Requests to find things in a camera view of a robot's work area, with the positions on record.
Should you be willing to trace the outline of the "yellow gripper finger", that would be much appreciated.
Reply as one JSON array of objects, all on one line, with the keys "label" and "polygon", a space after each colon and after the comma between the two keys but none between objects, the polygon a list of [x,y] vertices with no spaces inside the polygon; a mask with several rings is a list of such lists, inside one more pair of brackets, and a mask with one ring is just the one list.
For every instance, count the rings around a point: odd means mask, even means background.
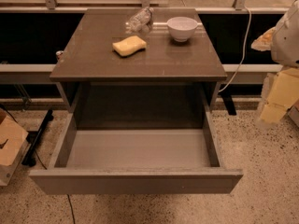
[{"label": "yellow gripper finger", "polygon": [[259,120],[267,124],[278,123],[299,100],[299,69],[284,69],[268,74],[263,82],[259,103]]},{"label": "yellow gripper finger", "polygon": [[268,51],[271,49],[273,34],[276,31],[275,27],[268,29],[262,35],[260,35],[257,39],[255,39],[251,48],[258,51]]}]

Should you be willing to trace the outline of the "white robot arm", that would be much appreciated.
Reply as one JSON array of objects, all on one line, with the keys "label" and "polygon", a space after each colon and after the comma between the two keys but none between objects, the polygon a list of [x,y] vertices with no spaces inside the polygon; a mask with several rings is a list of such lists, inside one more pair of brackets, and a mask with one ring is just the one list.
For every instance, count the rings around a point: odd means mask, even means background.
[{"label": "white robot arm", "polygon": [[283,68],[268,75],[263,82],[258,121],[276,124],[299,100],[299,1],[278,21],[277,25],[253,41],[258,51],[271,51],[271,58]]}]

